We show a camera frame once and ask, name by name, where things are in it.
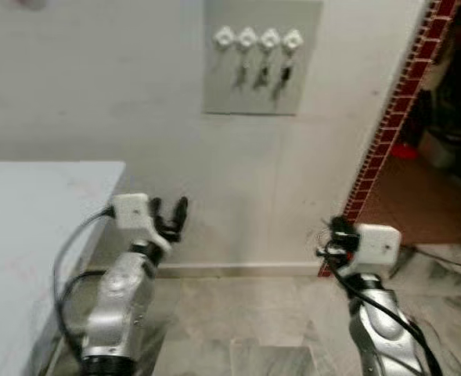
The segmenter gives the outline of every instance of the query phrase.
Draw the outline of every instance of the white wall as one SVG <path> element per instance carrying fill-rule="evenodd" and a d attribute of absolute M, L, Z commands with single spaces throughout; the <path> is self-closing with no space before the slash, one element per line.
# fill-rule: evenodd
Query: white wall
<path fill-rule="evenodd" d="M 172 262 L 306 262 L 424 4 L 324 1 L 300 114 L 245 117 L 200 113 L 201 0 L 0 0 L 0 159 L 124 160 L 124 190 L 188 195 Z"/>

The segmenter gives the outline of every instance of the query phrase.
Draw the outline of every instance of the red brick trim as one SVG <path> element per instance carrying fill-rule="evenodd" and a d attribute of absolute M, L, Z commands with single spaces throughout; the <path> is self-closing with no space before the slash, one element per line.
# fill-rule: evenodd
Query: red brick trim
<path fill-rule="evenodd" d="M 416 32 L 415 41 L 404 63 L 401 76 L 347 198 L 344 215 L 351 222 L 357 220 L 364 207 L 367 195 L 373 188 L 376 177 L 420 90 L 420 81 L 439 50 L 438 47 L 454 16 L 458 2 L 459 0 L 430 0 L 429 2 L 429 10 L 423 18 L 421 28 Z M 318 277 L 329 275 L 329 268 L 324 263 Z"/>

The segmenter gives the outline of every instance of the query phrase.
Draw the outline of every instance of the baseboard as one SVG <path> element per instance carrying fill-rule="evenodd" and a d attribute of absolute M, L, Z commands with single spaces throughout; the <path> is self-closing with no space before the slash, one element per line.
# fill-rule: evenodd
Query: baseboard
<path fill-rule="evenodd" d="M 161 264 L 158 277 L 313 277 L 320 266 L 320 262 Z"/>

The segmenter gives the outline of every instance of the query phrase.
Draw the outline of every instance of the white table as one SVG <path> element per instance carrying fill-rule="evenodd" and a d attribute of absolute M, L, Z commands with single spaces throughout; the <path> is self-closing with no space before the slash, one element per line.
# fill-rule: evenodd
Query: white table
<path fill-rule="evenodd" d="M 0 376 L 32 376 L 47 362 L 57 339 L 53 259 L 123 171 L 122 162 L 0 162 Z M 62 277 L 87 262 L 100 221 L 72 247 Z"/>

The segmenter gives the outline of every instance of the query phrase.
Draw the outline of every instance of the red object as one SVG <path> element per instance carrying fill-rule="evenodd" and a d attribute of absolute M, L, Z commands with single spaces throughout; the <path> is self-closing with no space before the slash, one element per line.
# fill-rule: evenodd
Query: red object
<path fill-rule="evenodd" d="M 410 145 L 406 145 L 405 143 L 398 143 L 392 147 L 390 152 L 394 157 L 399 159 L 417 159 L 418 152 L 416 149 Z"/>

